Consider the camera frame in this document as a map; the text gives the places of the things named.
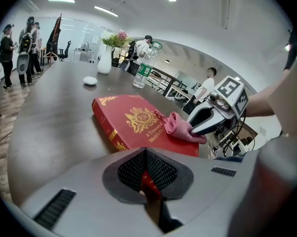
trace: wooden floor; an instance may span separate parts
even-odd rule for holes
[[[29,94],[31,87],[44,74],[35,74],[33,83],[24,88],[21,87],[17,71],[13,71],[11,81],[15,84],[11,89],[3,89],[3,81],[0,83],[0,139],[10,133],[13,129],[14,122],[19,110]],[[7,150],[9,146],[10,135],[6,136],[0,142],[0,195],[3,199],[11,201],[11,195],[7,178]]]

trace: human arm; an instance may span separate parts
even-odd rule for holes
[[[140,52],[139,56],[144,57],[147,54],[148,50],[149,50],[149,45],[145,44],[142,51]]]
[[[42,38],[41,38],[41,32],[39,31],[38,32],[38,48],[39,50],[41,49],[42,47]]]
[[[268,97],[274,90],[283,82],[283,80],[290,73],[289,69],[283,71],[281,80],[275,85],[269,86],[263,91],[249,97],[248,105],[246,107],[246,117],[265,117],[274,115],[269,103]]]
[[[33,43],[33,44],[36,43],[37,37],[38,37],[38,31],[34,31],[34,32],[32,33],[32,40],[33,40],[32,43]]]
[[[195,104],[198,103],[198,101],[200,101],[201,99],[205,98],[214,88],[214,80],[213,78],[208,78],[206,79],[201,88],[199,88],[197,90],[197,93],[196,93],[196,99],[193,101]]]
[[[200,98],[206,93],[207,89],[206,88],[203,88],[200,92],[200,94],[196,97],[195,100],[193,100],[193,103],[194,104],[197,104],[198,101],[200,100]]]
[[[22,31],[20,32],[20,36],[19,36],[19,44],[21,43],[21,40],[22,40],[23,35],[24,35],[24,30],[22,30]]]

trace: pink cloth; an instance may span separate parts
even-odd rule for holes
[[[193,137],[190,134],[190,131],[192,130],[191,124],[183,120],[178,113],[172,112],[169,118],[165,117],[157,110],[155,110],[155,114],[165,122],[166,133],[170,136],[187,142],[196,142],[199,144],[207,143],[208,140],[205,135]]]

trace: small white dish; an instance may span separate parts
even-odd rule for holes
[[[90,86],[94,86],[96,85],[96,83],[98,82],[98,80],[94,77],[85,77],[84,78],[84,83]]]

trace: cap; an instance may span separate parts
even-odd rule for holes
[[[153,41],[153,37],[151,37],[150,35],[146,35],[146,36],[145,36],[145,39],[150,40],[150,42]]]
[[[13,25],[8,24],[5,26],[5,28],[2,32],[5,33],[7,30],[11,29],[12,27],[13,27]]]
[[[35,22],[34,25],[37,25],[37,26],[38,26],[38,29],[40,29],[40,24],[39,24],[39,22]]]
[[[31,25],[34,24],[34,17],[29,17],[28,21],[26,23],[31,24]]]

